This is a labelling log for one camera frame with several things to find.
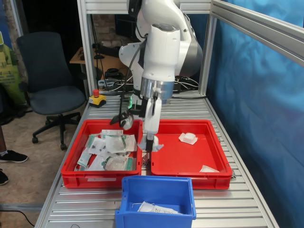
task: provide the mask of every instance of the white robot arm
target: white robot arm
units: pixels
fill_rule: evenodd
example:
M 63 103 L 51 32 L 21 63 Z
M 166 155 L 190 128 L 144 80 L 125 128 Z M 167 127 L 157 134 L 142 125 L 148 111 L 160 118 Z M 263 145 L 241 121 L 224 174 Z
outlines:
M 175 76 L 195 74 L 202 63 L 202 49 L 189 18 L 174 0 L 142 0 L 141 7 L 133 3 L 129 1 L 129 13 L 138 15 L 136 35 L 145 43 L 131 43 L 119 51 L 120 60 L 129 66 L 140 48 L 131 66 L 132 108 L 124 114 L 122 125 L 124 129 L 131 127 L 133 118 L 129 115 L 143 118 L 143 132 L 147 133 L 146 151 L 152 151 L 161 105 L 172 97 Z

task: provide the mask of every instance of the shoe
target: shoe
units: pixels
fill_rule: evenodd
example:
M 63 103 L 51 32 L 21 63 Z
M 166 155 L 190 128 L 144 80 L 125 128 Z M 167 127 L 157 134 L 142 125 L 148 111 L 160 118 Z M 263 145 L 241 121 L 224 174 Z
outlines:
M 2 172 L 2 169 L 0 169 L 0 185 L 5 185 L 7 182 L 9 182 L 8 177 Z
M 0 155 L 0 163 L 5 163 L 5 162 L 23 163 L 28 158 L 29 157 L 24 154 L 8 150 L 8 153 L 6 153 L 5 155 L 3 156 Z

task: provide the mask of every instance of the wooden desk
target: wooden desk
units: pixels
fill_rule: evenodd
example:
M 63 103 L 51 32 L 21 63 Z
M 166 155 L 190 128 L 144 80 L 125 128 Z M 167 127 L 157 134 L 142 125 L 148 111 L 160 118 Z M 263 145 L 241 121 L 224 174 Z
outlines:
M 86 62 L 84 60 L 81 60 L 80 57 L 83 55 L 80 54 L 81 51 L 83 51 L 83 47 L 81 47 L 76 54 L 73 56 L 73 58 L 70 60 L 71 64 L 83 64 L 85 65 Z M 106 56 L 106 55 L 102 55 L 104 56 L 103 59 L 101 59 L 102 63 L 103 63 L 103 67 L 104 67 L 104 71 L 106 72 L 108 69 L 110 68 L 117 68 L 119 69 L 119 72 L 123 73 L 124 75 L 127 74 L 128 71 L 128 67 L 123 64 L 119 58 L 116 57 L 112 57 L 112 56 Z M 98 61 L 98 69 L 102 70 L 101 64 L 100 64 L 100 60 L 99 59 L 93 59 L 94 61 L 94 66 L 97 67 L 97 61 Z

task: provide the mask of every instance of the black office chair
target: black office chair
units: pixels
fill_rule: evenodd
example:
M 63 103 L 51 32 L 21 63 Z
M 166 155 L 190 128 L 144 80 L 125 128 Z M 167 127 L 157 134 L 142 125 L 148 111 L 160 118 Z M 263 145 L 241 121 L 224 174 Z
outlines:
M 21 83 L 22 92 L 29 93 L 33 111 L 47 116 L 46 125 L 33 133 L 33 143 L 38 143 L 38 134 L 60 125 L 60 141 L 64 144 L 65 124 L 78 125 L 80 113 L 63 116 L 62 113 L 77 109 L 85 102 L 83 93 L 73 86 L 73 77 L 67 68 L 61 38 L 58 33 L 37 32 L 17 39 L 27 74 L 28 83 Z

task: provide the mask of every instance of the slotted aluminum surface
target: slotted aluminum surface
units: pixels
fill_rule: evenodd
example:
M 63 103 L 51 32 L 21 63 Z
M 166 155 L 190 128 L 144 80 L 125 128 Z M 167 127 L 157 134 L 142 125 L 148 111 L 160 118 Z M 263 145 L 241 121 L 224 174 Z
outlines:
M 186 92 L 178 96 L 199 96 Z M 119 111 L 119 97 L 107 97 L 100 109 L 87 107 L 83 118 L 110 119 Z M 194 190 L 197 218 L 193 228 L 272 228 L 278 227 L 268 206 L 250 175 L 244 170 L 239 154 L 231 148 L 206 99 L 170 99 L 162 109 L 162 118 L 207 119 L 213 124 L 225 155 L 237 178 L 228 190 Z M 149 168 L 142 168 L 149 175 Z M 47 201 L 38 218 L 36 228 L 114 228 L 114 211 L 121 201 L 120 189 L 67 189 L 60 170 Z

